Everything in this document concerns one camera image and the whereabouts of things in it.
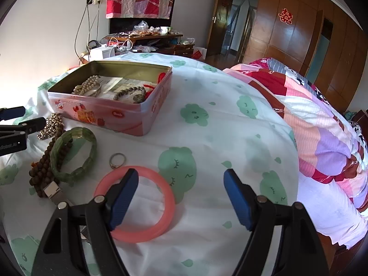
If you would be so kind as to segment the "pink patchwork quilt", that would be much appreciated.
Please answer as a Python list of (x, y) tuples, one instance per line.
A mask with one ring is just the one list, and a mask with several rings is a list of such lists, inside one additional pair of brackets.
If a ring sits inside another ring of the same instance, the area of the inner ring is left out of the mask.
[(317, 232), (352, 248), (367, 234), (367, 145), (320, 91), (269, 58), (224, 69), (257, 89), (291, 127), (299, 158), (298, 200)]

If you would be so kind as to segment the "wooden television cabinet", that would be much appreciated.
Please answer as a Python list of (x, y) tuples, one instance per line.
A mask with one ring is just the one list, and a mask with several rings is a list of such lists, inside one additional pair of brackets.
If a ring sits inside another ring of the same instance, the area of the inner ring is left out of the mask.
[(79, 57), (80, 62), (86, 64), (90, 62), (90, 50), (96, 47), (115, 47), (115, 55), (133, 53), (160, 53), (166, 55), (180, 55), (192, 57), (195, 38), (185, 37), (179, 33), (146, 34), (142, 36), (121, 36), (120, 34), (109, 34), (100, 41), (92, 40), (89, 42), (87, 51)]

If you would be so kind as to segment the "wooden wardrobe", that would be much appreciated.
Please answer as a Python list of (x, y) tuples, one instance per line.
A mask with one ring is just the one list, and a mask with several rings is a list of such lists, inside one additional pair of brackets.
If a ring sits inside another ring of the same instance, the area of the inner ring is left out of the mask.
[[(289, 26), (279, 20), (286, 8), (293, 14)], [(352, 102), (367, 58), (367, 36), (353, 19), (331, 0), (258, 0), (255, 21), (239, 62), (272, 57), (306, 76), (317, 57), (322, 31), (328, 46), (314, 85), (339, 112)]]

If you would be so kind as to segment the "red double happiness decal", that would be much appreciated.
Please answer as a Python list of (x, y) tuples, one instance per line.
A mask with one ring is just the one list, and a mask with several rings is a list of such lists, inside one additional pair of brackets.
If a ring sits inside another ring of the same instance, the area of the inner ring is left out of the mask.
[(293, 23), (293, 14), (286, 8), (283, 8), (281, 12), (278, 13), (278, 17), (282, 23), (285, 23), (289, 26)]

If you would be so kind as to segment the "white cloud print bedsheet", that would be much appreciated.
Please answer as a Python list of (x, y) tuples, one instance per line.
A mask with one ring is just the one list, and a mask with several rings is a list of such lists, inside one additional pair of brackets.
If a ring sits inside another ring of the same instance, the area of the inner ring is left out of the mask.
[[(161, 236), (138, 244), (115, 241), (130, 275), (231, 275), (250, 232), (239, 223), (223, 185), (233, 168), (257, 194), (292, 204), (298, 190), (298, 153), (291, 127), (256, 89), (195, 60), (159, 54), (127, 54), (112, 60), (172, 67), (172, 84), (151, 130), (131, 136), (64, 119), (66, 129), (86, 127), (97, 141), (97, 156), (81, 180), (61, 183), (74, 204), (91, 201), (101, 179), (112, 171), (114, 153), (126, 165), (158, 172), (176, 198), (175, 215)], [(26, 118), (53, 112), (47, 89), (68, 73), (47, 80), (8, 75), (1, 80), (1, 107), (25, 106)], [(39, 161), (49, 140), (28, 137), (27, 150), (1, 157), (1, 218), (14, 255), (30, 275), (37, 247), (56, 206), (39, 198), (29, 184), (31, 163)], [(164, 196), (140, 177), (132, 203), (118, 228), (144, 230), (164, 212)]]

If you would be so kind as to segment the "pink metal tin box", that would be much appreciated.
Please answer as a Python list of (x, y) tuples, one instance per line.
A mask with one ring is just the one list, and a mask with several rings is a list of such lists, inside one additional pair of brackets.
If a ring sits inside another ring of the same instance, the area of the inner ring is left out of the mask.
[[(100, 84), (100, 76), (156, 82), (162, 72), (166, 76), (143, 103), (86, 96)], [(64, 117), (129, 135), (143, 136), (150, 131), (168, 96), (171, 80), (170, 66), (117, 60), (92, 61), (58, 81), (47, 94), (54, 111)]]

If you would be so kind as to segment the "red white paper bag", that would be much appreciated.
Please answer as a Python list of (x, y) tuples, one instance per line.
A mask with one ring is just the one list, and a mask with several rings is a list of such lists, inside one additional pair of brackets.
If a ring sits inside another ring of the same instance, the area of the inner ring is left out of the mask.
[(193, 48), (193, 54), (192, 59), (198, 60), (198, 61), (204, 61), (206, 59), (207, 55), (207, 49), (204, 47), (194, 47)]

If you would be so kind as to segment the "printed paper leaflet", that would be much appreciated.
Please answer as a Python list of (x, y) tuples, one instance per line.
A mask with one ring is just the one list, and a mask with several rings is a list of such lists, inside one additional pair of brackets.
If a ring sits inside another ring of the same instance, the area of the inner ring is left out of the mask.
[(96, 97), (107, 100), (113, 100), (114, 96), (118, 94), (120, 91), (132, 87), (145, 87), (146, 92), (149, 92), (152, 91), (157, 86), (157, 83), (154, 82), (136, 80), (125, 77), (100, 76), (99, 83), (101, 84), (101, 90)]

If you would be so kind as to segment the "black television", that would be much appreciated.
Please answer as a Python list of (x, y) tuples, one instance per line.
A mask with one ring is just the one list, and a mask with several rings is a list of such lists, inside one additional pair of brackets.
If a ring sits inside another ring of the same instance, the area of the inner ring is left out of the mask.
[(109, 33), (116, 34), (120, 32), (132, 31), (133, 28), (142, 21), (145, 21), (149, 27), (170, 27), (172, 19), (158, 19), (158, 18), (137, 18), (137, 17), (125, 17), (125, 18), (111, 18), (109, 21)]

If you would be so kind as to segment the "white box appliance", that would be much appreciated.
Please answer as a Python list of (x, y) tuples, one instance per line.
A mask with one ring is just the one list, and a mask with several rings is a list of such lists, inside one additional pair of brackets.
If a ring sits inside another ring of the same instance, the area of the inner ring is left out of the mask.
[(115, 47), (96, 47), (90, 50), (90, 60), (103, 60), (115, 56)]

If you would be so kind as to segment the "thin silver wire bangle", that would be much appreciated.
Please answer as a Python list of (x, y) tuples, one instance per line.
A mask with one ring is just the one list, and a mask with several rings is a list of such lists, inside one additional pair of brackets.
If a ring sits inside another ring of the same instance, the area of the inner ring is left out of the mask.
[(101, 92), (102, 86), (100, 84), (97, 84), (92, 90), (88, 92), (86, 95), (87, 97), (96, 97)]

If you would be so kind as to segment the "wooden headboard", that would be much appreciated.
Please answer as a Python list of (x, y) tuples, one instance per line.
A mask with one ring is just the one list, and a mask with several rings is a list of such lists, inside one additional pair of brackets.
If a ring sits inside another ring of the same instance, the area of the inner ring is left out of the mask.
[(363, 110), (358, 111), (353, 117), (352, 121), (356, 122), (362, 130), (362, 135), (367, 140), (368, 138), (368, 116)]

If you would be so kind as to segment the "patchwork cloth television cover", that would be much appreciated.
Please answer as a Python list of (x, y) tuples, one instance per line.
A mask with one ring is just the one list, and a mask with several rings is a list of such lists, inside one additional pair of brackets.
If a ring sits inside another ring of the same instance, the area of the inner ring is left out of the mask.
[(169, 19), (175, 0), (106, 0), (107, 19)]

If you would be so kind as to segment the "pink plastic bangle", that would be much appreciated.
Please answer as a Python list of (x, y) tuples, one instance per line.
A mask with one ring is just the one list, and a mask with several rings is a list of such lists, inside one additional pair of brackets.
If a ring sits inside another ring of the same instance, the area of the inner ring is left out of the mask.
[[(127, 232), (117, 228), (138, 187), (138, 178), (142, 176), (153, 181), (164, 195), (164, 213), (160, 220), (150, 228), (138, 232)], [(171, 187), (157, 172), (142, 166), (122, 166), (107, 174), (98, 183), (94, 196), (107, 198), (109, 212), (108, 229), (112, 237), (118, 241), (141, 243), (161, 236), (170, 225), (175, 212), (175, 198)]]

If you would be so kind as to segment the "wooden bedroom door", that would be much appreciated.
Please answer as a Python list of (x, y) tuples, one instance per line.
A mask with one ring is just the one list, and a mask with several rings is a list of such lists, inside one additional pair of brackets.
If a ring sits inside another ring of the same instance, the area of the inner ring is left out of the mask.
[(207, 57), (221, 52), (233, 0), (215, 0), (211, 30), (208, 36)]

